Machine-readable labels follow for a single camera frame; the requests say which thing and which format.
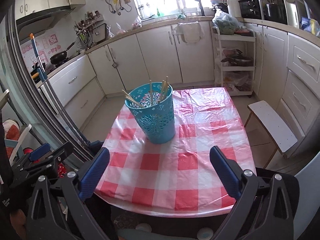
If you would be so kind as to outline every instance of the frying pan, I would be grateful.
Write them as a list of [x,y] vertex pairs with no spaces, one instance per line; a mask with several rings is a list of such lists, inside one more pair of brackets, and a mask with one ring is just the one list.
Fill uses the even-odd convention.
[[54,54],[51,58],[50,58],[50,62],[53,65],[57,65],[59,62],[61,62],[62,60],[65,60],[67,58],[67,50],[69,50],[76,42],[71,43],[71,45],[69,47],[67,47],[66,50],[59,52],[57,54]]

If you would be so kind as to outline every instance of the basket rim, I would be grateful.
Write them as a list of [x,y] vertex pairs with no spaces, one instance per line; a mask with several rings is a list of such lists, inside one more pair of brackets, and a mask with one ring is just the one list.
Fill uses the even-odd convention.
[[[152,84],[162,84],[162,82],[152,82]],[[149,85],[149,83],[144,84],[144,85],[141,85],[141,86],[135,88],[134,90],[132,90],[132,91],[129,93],[129,95],[131,95],[131,93],[132,93],[133,91],[135,91],[136,89],[139,89],[140,87],[143,87],[143,86],[145,86],[145,85]],[[169,87],[171,87],[171,93],[170,93],[170,94],[167,96],[167,98],[166,98],[165,100],[163,100],[162,102],[166,101],[166,100],[172,95],[173,88],[172,88],[172,86],[171,86],[170,84],[169,84]],[[128,102],[130,102],[130,101],[129,101],[128,99],[125,99],[125,101],[124,101],[125,106],[128,107],[129,109],[133,109],[133,110],[137,110],[137,109],[148,109],[148,108],[151,108],[151,107],[154,107],[154,106],[155,106],[155,105],[153,105],[153,106],[148,106],[148,107],[145,107],[145,108],[132,108],[132,107],[130,107],[130,106],[128,105]]]

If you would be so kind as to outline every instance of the bolt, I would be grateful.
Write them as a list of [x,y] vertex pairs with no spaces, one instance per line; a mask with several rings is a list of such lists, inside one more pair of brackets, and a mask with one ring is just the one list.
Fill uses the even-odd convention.
[[281,177],[281,175],[280,175],[280,174],[276,174],[276,175],[275,175],[275,179],[276,179],[276,180],[281,180],[281,179],[282,179],[282,177]]
[[252,171],[250,171],[250,170],[245,170],[244,172],[243,172],[247,177],[251,177],[252,176]]
[[73,178],[75,175],[76,175],[76,173],[74,171],[70,171],[67,174],[68,178]]
[[44,175],[41,175],[38,180],[41,182],[41,181],[44,181],[45,180],[45,176]]

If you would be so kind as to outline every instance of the stool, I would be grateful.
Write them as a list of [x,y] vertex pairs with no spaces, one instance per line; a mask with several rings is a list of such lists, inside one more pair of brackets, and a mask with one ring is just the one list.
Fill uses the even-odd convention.
[[279,152],[283,154],[284,152],[289,150],[298,140],[292,133],[290,128],[286,125],[286,123],[281,119],[276,111],[268,105],[266,101],[253,103],[251,105],[248,105],[248,108],[250,110],[250,114],[244,124],[244,127],[247,126],[251,116],[254,115],[276,145],[276,149],[273,151],[269,160],[263,167],[265,169],[271,162],[277,150],[279,150]]

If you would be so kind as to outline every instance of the red and white checkered tablecloth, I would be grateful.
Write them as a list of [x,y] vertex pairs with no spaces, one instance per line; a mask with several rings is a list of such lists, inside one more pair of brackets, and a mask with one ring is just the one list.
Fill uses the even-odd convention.
[[160,145],[147,140],[123,106],[103,144],[110,163],[96,194],[122,209],[158,217],[228,213],[235,200],[212,167],[209,150],[217,145],[255,173],[237,109],[224,88],[174,91],[173,105],[176,135]]

